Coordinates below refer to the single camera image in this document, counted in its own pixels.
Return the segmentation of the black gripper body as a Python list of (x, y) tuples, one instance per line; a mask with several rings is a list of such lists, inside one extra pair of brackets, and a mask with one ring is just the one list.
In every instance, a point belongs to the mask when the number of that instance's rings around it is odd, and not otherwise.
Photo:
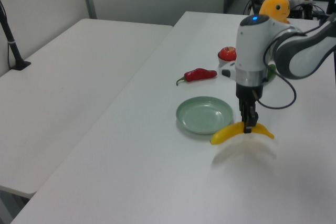
[(239, 102), (255, 103), (262, 97), (264, 86), (247, 87), (236, 84), (236, 97)]

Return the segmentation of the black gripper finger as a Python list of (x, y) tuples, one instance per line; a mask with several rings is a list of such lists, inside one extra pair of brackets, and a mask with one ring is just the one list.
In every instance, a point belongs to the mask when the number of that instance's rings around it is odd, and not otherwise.
[(255, 102), (246, 102), (245, 108), (245, 133), (251, 133), (253, 127), (256, 126), (258, 121), (258, 113), (256, 112)]
[(246, 102), (243, 100), (239, 100), (239, 110), (241, 115), (241, 120), (243, 123), (246, 122), (247, 119), (247, 112), (246, 112)]

